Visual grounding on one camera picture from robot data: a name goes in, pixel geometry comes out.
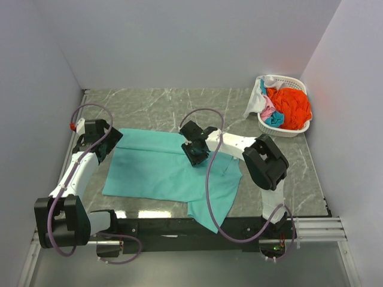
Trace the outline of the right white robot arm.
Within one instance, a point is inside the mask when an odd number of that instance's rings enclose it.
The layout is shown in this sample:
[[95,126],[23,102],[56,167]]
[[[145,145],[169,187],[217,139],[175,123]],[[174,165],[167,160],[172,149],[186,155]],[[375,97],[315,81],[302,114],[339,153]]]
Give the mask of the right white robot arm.
[[265,134],[255,138],[225,133],[216,127],[202,129],[194,121],[182,126],[180,134],[186,139],[181,148],[192,166],[206,161],[215,150],[245,162],[251,179],[261,189],[262,217],[267,220],[262,225],[263,233],[277,238],[287,220],[283,205],[289,163],[275,142]]

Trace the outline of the teal t shirt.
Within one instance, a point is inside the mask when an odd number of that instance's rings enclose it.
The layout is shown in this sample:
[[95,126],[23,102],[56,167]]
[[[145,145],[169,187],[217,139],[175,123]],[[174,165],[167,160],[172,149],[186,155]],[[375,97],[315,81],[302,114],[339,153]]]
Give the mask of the teal t shirt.
[[187,203],[187,214],[205,228],[217,227],[233,206],[242,173],[239,161],[218,153],[193,167],[176,133],[141,129],[119,130],[123,137],[114,148],[102,194]]

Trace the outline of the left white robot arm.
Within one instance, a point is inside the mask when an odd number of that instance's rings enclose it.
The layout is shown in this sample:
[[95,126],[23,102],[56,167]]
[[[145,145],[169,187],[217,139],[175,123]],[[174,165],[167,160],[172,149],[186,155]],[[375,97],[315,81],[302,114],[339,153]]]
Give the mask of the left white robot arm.
[[50,195],[34,205],[39,243],[45,249],[83,246],[97,233],[113,240],[120,232],[114,210],[86,212],[82,198],[93,173],[123,135],[102,119],[82,118],[71,129],[79,138],[69,167]]

